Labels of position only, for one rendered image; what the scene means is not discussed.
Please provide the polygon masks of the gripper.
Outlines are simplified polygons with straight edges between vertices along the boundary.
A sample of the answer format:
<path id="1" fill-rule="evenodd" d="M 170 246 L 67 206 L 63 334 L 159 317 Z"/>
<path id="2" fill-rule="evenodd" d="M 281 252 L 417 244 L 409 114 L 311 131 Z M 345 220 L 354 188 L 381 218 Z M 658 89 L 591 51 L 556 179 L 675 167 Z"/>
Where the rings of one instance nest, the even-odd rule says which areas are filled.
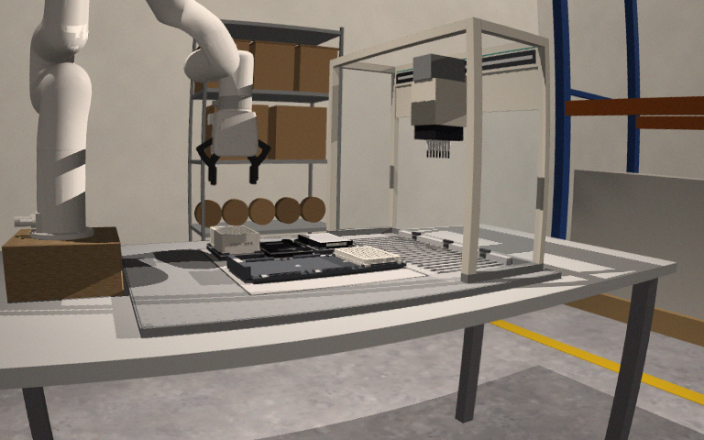
<path id="1" fill-rule="evenodd" d="M 269 154 L 270 146 L 259 140 L 256 113 L 251 111 L 250 109 L 220 109 L 215 112 L 211 138 L 196 148 L 201 159 L 208 166 L 208 181 L 211 185 L 216 185 L 215 164 L 220 157 L 247 157 L 251 162 L 249 183 L 257 184 L 259 165 Z M 211 146 L 211 158 L 204 152 L 209 146 Z M 259 147 L 262 148 L 262 152 L 257 157 L 255 155 L 258 154 Z"/>

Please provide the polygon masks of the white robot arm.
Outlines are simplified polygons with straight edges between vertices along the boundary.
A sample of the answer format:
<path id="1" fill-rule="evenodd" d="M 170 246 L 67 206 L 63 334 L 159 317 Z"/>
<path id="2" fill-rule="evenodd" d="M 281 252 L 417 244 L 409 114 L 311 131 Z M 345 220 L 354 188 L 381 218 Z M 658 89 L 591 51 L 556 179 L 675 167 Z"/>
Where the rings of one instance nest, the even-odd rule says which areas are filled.
<path id="1" fill-rule="evenodd" d="M 194 82 L 219 82 L 219 98 L 212 106 L 252 110 L 254 58 L 237 50 L 225 25 L 194 0 L 146 1 L 160 23 L 183 30 L 200 46 L 186 58 L 183 69 Z M 30 44 L 30 100 L 39 114 L 37 211 L 15 216 L 14 221 L 15 227 L 36 228 L 30 231 L 34 239 L 94 235 L 85 219 L 92 85 L 87 72 L 74 64 L 74 55 L 88 38 L 88 19 L 89 0 L 45 0 L 43 18 Z"/>

